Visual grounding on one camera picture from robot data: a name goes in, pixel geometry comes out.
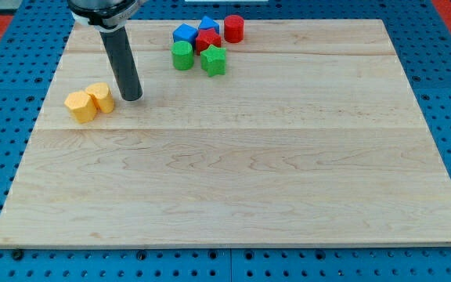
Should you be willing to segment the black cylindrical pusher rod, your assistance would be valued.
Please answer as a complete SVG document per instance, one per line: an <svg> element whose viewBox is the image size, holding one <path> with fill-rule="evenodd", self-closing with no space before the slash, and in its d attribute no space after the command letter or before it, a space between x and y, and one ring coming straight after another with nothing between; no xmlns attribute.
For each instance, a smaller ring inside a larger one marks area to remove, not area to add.
<svg viewBox="0 0 451 282"><path fill-rule="evenodd" d="M125 27L100 35L121 98L125 101L140 99L143 89Z"/></svg>

